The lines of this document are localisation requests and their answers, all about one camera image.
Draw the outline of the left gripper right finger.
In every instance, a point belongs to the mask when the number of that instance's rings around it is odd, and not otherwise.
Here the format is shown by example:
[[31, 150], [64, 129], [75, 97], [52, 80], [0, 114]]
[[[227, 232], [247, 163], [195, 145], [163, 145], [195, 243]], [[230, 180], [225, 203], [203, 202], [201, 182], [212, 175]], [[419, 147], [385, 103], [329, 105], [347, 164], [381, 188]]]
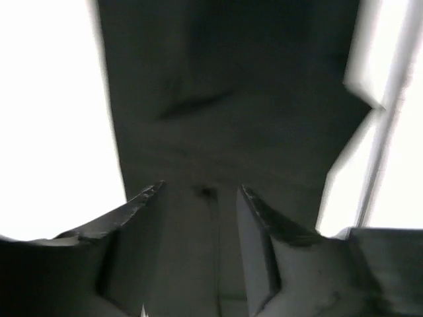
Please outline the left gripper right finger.
[[251, 316], [421, 316], [422, 231], [353, 227], [327, 238], [237, 192]]

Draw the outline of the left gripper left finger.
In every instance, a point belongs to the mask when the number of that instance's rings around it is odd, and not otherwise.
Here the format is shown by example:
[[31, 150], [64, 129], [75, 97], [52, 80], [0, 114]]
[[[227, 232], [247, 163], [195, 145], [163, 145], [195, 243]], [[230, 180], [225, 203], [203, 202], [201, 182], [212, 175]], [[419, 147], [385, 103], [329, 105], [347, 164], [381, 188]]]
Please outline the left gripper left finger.
[[2, 316], [141, 316], [151, 296], [165, 183], [53, 239], [1, 239]]

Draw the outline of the black long sleeve shirt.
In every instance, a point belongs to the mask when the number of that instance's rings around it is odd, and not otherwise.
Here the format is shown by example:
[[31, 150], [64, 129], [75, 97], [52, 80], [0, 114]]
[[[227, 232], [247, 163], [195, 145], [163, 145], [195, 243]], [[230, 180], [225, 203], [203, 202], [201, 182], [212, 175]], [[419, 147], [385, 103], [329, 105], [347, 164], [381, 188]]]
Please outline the black long sleeve shirt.
[[246, 312], [239, 186], [315, 228], [370, 111], [344, 72], [358, 1], [97, 1], [128, 198], [167, 183], [151, 316]]

